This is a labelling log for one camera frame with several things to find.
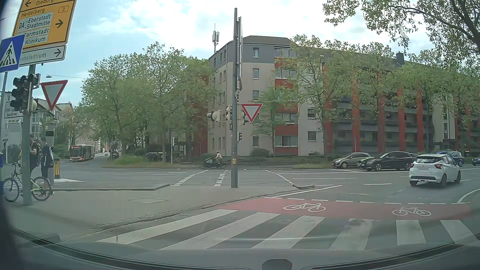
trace blue sign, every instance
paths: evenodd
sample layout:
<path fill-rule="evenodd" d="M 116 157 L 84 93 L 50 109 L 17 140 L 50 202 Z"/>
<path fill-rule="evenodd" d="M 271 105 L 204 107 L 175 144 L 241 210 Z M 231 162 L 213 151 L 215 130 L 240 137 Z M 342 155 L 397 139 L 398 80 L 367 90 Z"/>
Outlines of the blue sign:
<path fill-rule="evenodd" d="M 18 69 L 24 40 L 25 34 L 2 39 L 0 43 L 0 73 Z"/>

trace bus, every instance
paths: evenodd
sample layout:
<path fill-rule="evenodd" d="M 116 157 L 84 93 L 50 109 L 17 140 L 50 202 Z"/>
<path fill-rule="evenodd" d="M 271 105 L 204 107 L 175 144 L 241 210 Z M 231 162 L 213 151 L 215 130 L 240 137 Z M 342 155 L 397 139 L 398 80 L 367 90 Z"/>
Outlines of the bus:
<path fill-rule="evenodd" d="M 95 147 L 93 145 L 70 146 L 70 161 L 84 161 L 95 158 Z"/>

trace manhole cover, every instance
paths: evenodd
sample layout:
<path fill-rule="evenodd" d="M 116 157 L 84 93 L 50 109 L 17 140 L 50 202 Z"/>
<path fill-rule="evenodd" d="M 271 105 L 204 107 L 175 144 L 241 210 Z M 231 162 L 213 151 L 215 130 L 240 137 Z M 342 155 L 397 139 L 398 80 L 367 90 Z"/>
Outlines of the manhole cover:
<path fill-rule="evenodd" d="M 140 198 L 140 199 L 132 199 L 130 201 L 131 202 L 139 202 L 139 203 L 150 204 L 150 203 L 157 203 L 157 202 L 166 202 L 168 200 L 155 199 L 155 198 Z"/>

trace yield sign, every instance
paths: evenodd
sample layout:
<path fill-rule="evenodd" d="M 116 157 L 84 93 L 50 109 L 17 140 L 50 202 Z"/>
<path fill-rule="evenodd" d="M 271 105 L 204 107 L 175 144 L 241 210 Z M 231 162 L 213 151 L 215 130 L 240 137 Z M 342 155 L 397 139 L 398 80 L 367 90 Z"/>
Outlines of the yield sign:
<path fill-rule="evenodd" d="M 248 120 L 250 121 L 250 123 L 253 123 L 253 120 L 255 120 L 255 117 L 257 117 L 257 114 L 260 111 L 260 108 L 262 107 L 262 105 L 263 104 L 242 104 L 241 105 L 243 112 L 248 117 Z"/>
<path fill-rule="evenodd" d="M 41 83 L 50 110 L 53 110 L 68 80 Z"/>

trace sidewalk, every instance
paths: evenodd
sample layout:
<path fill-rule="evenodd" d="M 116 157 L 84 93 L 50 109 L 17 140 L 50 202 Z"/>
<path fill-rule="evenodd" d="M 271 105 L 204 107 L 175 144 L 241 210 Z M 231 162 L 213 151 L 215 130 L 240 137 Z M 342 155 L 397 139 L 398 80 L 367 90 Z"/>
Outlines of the sidewalk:
<path fill-rule="evenodd" d="M 294 187 L 166 187 L 156 191 L 56 191 L 46 202 L 7 205 L 13 227 L 57 233 L 62 240 L 109 228 L 160 219 L 189 210 L 252 197 L 298 191 Z"/>

